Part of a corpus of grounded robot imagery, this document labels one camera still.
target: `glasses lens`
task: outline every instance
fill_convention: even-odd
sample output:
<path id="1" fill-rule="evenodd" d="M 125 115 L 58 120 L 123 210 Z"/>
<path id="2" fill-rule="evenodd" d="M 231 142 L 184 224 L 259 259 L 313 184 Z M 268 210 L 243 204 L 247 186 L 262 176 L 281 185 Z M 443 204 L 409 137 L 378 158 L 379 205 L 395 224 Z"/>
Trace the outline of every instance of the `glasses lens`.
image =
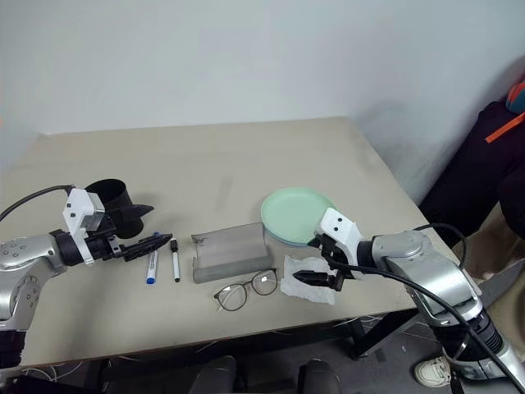
<path id="1" fill-rule="evenodd" d="M 237 310 L 246 302 L 246 290 L 241 285 L 225 287 L 219 293 L 219 303 L 226 310 Z"/>
<path id="2" fill-rule="evenodd" d="M 277 275 L 271 269 L 255 275 L 252 280 L 253 289 L 261 296 L 273 293 L 277 288 Z"/>

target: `shoe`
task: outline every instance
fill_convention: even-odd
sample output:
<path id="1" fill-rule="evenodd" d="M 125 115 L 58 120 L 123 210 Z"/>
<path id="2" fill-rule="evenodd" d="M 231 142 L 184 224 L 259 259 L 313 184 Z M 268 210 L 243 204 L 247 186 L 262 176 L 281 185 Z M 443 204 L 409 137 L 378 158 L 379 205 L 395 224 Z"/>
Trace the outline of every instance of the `shoe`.
<path id="1" fill-rule="evenodd" d="M 416 380 L 426 387 L 443 387 L 450 384 L 450 365 L 444 356 L 417 364 L 413 374 Z"/>

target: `green plate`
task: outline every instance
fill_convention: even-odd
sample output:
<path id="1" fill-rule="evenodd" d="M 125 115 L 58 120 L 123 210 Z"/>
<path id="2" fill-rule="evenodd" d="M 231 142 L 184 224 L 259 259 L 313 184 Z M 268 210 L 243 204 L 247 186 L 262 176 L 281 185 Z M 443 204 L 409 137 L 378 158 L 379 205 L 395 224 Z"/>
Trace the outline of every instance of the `green plate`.
<path id="1" fill-rule="evenodd" d="M 287 187 L 271 193 L 262 203 L 265 228 L 279 241 L 305 246 L 327 208 L 336 206 L 327 197 L 308 187 Z"/>

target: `beige tabletop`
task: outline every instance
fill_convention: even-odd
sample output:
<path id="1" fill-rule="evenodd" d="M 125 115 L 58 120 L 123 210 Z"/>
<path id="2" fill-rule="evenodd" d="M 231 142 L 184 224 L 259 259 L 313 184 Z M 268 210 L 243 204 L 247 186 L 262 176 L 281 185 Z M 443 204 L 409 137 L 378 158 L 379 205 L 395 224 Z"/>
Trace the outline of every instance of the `beige tabletop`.
<path id="1" fill-rule="evenodd" d="M 250 292 L 247 305 L 236 312 L 219 311 L 212 298 L 236 278 L 193 283 L 190 235 L 259 222 L 261 203 L 281 187 L 322 192 L 365 236 L 425 222 L 344 118 L 41 136 L 6 175 L 3 201 L 56 184 L 86 186 L 112 177 L 126 182 L 134 203 L 155 207 L 144 218 L 141 236 L 176 234 L 182 280 L 172 279 L 167 247 L 160 251 L 154 286 L 145 284 L 146 258 L 68 269 L 43 288 L 23 365 L 181 346 L 413 306 L 400 284 L 381 277 L 345 282 L 335 306 L 280 291 L 266 297 Z M 65 228 L 65 202 L 57 192 L 24 205 L 2 222 L 0 239 Z M 435 234 L 432 240 L 452 255 Z M 281 273 L 285 254 L 317 255 L 314 248 L 284 246 L 270 236 L 266 241 Z"/>

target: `marker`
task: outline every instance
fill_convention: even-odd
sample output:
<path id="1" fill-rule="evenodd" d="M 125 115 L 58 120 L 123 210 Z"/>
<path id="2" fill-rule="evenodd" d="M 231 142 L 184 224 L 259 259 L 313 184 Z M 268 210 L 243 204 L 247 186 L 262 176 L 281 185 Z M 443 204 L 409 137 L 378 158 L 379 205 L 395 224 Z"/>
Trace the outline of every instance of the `marker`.
<path id="1" fill-rule="evenodd" d="M 146 273 L 146 283 L 149 285 L 155 284 L 157 280 L 157 265 L 158 265 L 158 250 L 154 250 L 149 255 L 148 272 Z"/>
<path id="2" fill-rule="evenodd" d="M 180 267 L 179 267 L 179 246 L 175 237 L 170 241 L 171 257 L 173 258 L 173 278 L 175 282 L 180 282 Z"/>

